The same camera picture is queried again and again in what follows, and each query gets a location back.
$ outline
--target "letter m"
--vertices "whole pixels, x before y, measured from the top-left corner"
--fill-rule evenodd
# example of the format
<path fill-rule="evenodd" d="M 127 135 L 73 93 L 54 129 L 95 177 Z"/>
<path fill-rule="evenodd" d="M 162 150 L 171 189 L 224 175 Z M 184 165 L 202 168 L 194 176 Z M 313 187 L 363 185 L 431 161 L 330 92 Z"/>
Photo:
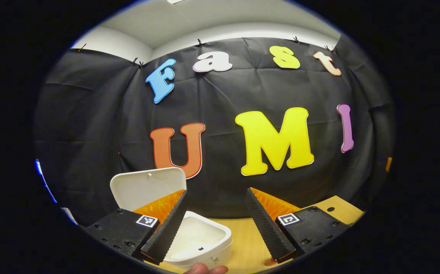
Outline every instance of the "letter m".
<path fill-rule="evenodd" d="M 241 173 L 250 176 L 267 172 L 267 165 L 262 162 L 261 150 L 275 170 L 281 169 L 290 147 L 291 156 L 286 163 L 288 168 L 313 163 L 307 117 L 306 109 L 290 108 L 284 115 L 281 131 L 277 132 L 262 112 L 251 111 L 237 115 L 235 123 L 244 128 L 246 146 L 246 165 L 242 167 Z"/>

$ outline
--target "black fabric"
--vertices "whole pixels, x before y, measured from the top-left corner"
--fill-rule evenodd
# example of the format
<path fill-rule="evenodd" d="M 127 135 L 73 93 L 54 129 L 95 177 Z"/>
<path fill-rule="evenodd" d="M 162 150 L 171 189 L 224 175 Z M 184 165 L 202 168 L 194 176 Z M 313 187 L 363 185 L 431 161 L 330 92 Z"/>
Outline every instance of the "black fabric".
<path fill-rule="evenodd" d="M 279 68 L 269 52 L 286 46 L 301 66 Z M 235 38 L 189 47 L 150 61 L 142 70 L 131 62 L 90 50 L 69 50 L 42 89 L 35 121 L 35 145 L 44 177 L 58 203 L 77 222 L 89 225 L 114 210 L 110 179 L 122 172 L 155 169 L 150 132 L 171 127 L 171 159 L 187 162 L 188 123 L 204 123 L 203 165 L 188 179 L 187 210 L 205 217 L 249 217 L 245 190 L 255 187 L 298 207 L 332 195 L 360 203 L 373 198 L 386 178 L 394 147 L 394 111 L 384 80 L 361 50 L 342 36 L 335 52 L 277 38 Z M 197 73 L 197 56 L 227 52 L 233 68 Z M 313 57 L 333 59 L 342 76 Z M 145 78 L 169 58 L 174 90 L 159 104 Z M 355 146 L 343 154 L 339 104 L 349 104 Z M 263 175 L 243 176 L 243 128 L 234 121 L 261 111 L 280 130 L 288 108 L 303 107 L 314 163 L 286 164 Z"/>

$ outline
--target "white lid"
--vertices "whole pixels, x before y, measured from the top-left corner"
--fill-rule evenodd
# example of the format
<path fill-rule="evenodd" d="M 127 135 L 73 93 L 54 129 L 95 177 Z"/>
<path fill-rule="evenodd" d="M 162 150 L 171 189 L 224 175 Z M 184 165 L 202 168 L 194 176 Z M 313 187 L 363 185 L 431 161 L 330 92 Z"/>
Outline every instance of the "white lid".
<path fill-rule="evenodd" d="M 120 173 L 112 178 L 110 188 L 118 206 L 133 211 L 186 189 L 186 174 L 178 167 Z"/>

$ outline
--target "white ceiling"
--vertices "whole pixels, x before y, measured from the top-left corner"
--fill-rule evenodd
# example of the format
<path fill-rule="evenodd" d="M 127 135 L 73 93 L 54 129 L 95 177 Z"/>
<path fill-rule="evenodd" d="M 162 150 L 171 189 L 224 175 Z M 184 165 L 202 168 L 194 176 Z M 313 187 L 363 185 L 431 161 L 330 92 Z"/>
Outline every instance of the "white ceiling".
<path fill-rule="evenodd" d="M 332 26 L 287 0 L 138 1 L 100 26 L 126 33 L 155 49 L 206 28 L 242 22 L 282 23 L 314 30 L 338 40 Z"/>

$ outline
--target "blue letter f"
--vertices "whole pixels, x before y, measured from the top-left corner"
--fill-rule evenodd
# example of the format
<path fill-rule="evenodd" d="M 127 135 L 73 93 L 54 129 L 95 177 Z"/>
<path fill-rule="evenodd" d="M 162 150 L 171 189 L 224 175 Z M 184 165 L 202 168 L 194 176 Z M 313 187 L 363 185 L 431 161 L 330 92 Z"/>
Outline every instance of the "blue letter f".
<path fill-rule="evenodd" d="M 150 83 L 152 90 L 154 90 L 154 103 L 160 102 L 166 95 L 169 94 L 174 88 L 174 84 L 166 83 L 166 79 L 172 80 L 174 78 L 173 69 L 169 68 L 176 63 L 174 59 L 167 59 L 162 65 L 160 65 L 154 72 L 152 72 L 146 79 L 146 83 Z"/>

